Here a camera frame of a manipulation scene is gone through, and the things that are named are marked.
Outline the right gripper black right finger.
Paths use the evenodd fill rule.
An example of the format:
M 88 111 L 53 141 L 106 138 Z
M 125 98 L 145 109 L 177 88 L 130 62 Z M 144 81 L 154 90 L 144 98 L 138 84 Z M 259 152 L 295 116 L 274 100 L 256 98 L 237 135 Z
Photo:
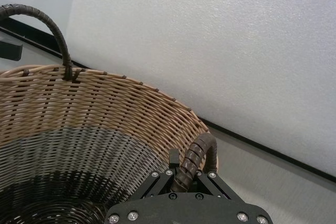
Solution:
M 215 172 L 203 173 L 198 170 L 195 175 L 195 192 L 218 198 L 233 198 L 233 190 Z

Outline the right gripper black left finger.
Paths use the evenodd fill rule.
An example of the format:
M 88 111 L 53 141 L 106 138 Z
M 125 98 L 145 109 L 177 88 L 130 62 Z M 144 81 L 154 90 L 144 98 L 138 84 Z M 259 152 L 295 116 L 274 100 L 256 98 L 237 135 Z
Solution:
M 141 185 L 140 198 L 154 197 L 169 193 L 177 170 L 180 166 L 180 154 L 177 148 L 169 150 L 168 169 L 159 173 L 153 171 Z

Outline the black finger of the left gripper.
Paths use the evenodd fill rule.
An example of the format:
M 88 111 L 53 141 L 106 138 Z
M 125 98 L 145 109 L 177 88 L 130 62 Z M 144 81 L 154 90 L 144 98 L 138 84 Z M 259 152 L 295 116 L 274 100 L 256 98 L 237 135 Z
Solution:
M 11 61 L 20 61 L 22 57 L 23 45 L 12 42 L 0 42 L 0 58 Z

